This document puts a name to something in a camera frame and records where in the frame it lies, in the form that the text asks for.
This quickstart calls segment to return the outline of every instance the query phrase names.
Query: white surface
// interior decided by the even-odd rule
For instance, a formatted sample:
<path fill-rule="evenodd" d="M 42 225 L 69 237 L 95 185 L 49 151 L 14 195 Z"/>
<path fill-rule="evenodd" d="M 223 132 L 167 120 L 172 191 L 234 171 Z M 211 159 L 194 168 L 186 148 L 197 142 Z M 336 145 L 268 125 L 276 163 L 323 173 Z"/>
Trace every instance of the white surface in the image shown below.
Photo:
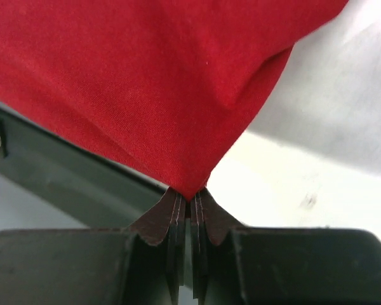
<path fill-rule="evenodd" d="M 381 239 L 381 0 L 350 1 L 294 47 L 208 187 L 247 224 L 364 228 Z"/>

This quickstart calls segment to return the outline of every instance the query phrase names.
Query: red cloth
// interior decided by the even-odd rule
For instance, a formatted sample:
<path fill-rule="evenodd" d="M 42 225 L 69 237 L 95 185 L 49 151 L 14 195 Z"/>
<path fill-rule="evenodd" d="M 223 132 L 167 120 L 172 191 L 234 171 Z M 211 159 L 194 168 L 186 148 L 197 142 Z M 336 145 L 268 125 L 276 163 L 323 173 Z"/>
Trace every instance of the red cloth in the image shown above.
<path fill-rule="evenodd" d="M 190 198 L 345 4 L 0 0 L 0 100 Z"/>

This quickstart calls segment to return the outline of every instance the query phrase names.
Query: red fabric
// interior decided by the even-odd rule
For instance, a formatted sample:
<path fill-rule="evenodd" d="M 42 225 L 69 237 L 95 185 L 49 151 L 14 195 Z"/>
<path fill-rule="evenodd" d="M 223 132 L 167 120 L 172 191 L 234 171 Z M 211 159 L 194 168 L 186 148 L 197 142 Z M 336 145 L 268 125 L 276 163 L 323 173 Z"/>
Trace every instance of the red fabric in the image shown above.
<path fill-rule="evenodd" d="M 0 100 L 189 198 L 345 4 L 0 0 Z"/>

